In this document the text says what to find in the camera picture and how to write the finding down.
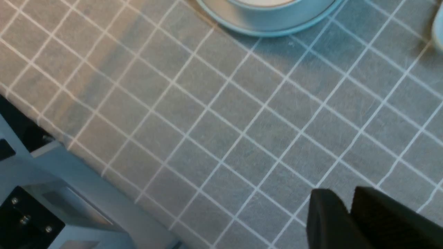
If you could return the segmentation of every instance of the screw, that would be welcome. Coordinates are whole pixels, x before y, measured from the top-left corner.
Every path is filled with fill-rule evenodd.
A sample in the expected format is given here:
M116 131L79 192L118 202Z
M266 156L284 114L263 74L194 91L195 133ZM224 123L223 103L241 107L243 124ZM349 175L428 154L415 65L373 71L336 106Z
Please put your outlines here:
M29 215L25 215L20 219L20 224L26 225L31 220Z

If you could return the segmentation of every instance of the plate rim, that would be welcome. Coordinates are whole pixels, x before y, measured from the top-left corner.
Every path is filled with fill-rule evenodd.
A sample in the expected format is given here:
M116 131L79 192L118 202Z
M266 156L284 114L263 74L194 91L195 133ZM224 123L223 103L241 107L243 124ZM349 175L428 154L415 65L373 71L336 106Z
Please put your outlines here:
M334 0L334 2L327 9L325 9L325 11L323 11L319 15L313 17L311 20L309 20L303 24L297 25L297 26L289 28L289 29L277 30L277 31L254 31L254 30L249 30L249 29L237 27L234 24L224 20L221 16L219 16L215 12L213 12L205 4L205 2L204 2L205 0L196 0L196 1L200 5L200 7L202 7L203 10L206 11L206 13L208 13L212 18L214 18L218 23L220 23L221 25L225 26L226 28L228 28L230 30L236 31L236 32L244 34L244 35L249 35L249 36L278 37L278 36L285 36L285 35L294 34L294 33L300 32L302 30L305 30L305 29L317 24L318 22L323 20L326 16L328 16L332 11L334 11L343 0ZM233 4L229 0L219 0L219 1L227 1L230 4Z

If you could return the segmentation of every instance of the plate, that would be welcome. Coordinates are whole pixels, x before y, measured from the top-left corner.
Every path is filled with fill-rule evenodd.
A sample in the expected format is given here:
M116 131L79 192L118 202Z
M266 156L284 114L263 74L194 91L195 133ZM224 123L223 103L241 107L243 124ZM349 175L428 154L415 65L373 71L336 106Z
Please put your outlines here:
M230 0L197 0L221 25L236 32L262 37L284 36L302 31L329 15L342 0L302 0L284 8L258 11Z
M229 0L244 8L268 11L278 8L284 8L290 4L295 4L301 0Z

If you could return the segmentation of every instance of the black plastic object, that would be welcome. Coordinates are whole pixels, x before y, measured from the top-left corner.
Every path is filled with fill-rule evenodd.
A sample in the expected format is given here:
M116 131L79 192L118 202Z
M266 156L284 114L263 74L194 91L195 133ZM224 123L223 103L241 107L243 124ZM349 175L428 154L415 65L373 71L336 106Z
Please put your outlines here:
M16 152L11 148L5 139L0 139L0 161L14 156Z
M65 227L23 188L15 187L0 206L0 248L47 249Z
M328 189L311 192L306 231L310 249L373 249L341 199Z
M355 189L351 216L376 248L443 249L443 228L373 188Z

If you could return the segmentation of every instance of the bowl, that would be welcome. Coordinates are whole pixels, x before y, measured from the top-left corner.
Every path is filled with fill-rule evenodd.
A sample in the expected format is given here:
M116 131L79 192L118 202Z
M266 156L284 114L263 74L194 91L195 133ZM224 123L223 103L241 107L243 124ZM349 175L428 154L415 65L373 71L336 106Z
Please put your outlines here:
M242 8L269 11L287 7L296 4L302 0L229 0Z
M222 26L249 36L277 37L307 29L328 16L342 0L301 0L268 11L244 8L234 0L196 0Z

